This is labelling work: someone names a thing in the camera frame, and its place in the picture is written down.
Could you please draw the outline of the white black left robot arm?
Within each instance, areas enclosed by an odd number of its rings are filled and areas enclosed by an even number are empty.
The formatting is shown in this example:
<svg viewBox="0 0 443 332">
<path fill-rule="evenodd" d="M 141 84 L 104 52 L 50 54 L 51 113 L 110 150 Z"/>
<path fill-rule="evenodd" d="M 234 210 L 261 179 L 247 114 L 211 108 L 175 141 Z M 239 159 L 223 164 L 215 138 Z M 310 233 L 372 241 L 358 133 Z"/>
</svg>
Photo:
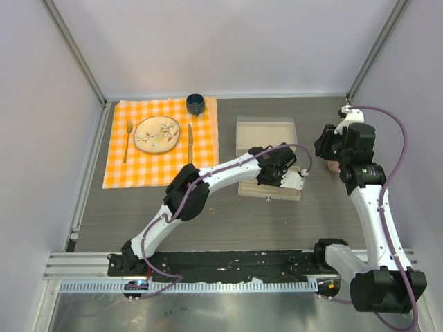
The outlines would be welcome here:
<svg viewBox="0 0 443 332">
<path fill-rule="evenodd" d="M 204 210 L 208 197 L 229 185 L 256 180 L 258 185 L 301 190 L 308 169 L 296 169 L 293 145 L 253 147 L 240 157 L 220 165 L 196 168 L 189 163 L 167 186 L 163 203 L 141 233 L 128 240 L 119 254 L 108 255 L 111 276 L 142 275 L 163 240 L 183 222 Z"/>
</svg>

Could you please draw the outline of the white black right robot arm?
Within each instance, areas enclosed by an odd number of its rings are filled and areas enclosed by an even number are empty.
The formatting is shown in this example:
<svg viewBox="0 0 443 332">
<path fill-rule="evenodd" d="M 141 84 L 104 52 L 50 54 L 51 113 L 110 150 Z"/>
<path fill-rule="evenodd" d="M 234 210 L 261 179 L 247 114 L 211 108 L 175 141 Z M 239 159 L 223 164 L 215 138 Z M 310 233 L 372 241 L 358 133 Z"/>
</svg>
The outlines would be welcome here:
<svg viewBox="0 0 443 332">
<path fill-rule="evenodd" d="M 423 272 L 413 270 L 401 247 L 383 167 L 374 163 L 375 129 L 352 123 L 339 129 L 327 124 L 314 143 L 315 155 L 339 163 L 340 179 L 361 222 L 367 259 L 363 261 L 341 239 L 321 239 L 325 264 L 350 285 L 352 305 L 359 312 L 409 313 L 427 287 Z"/>
</svg>

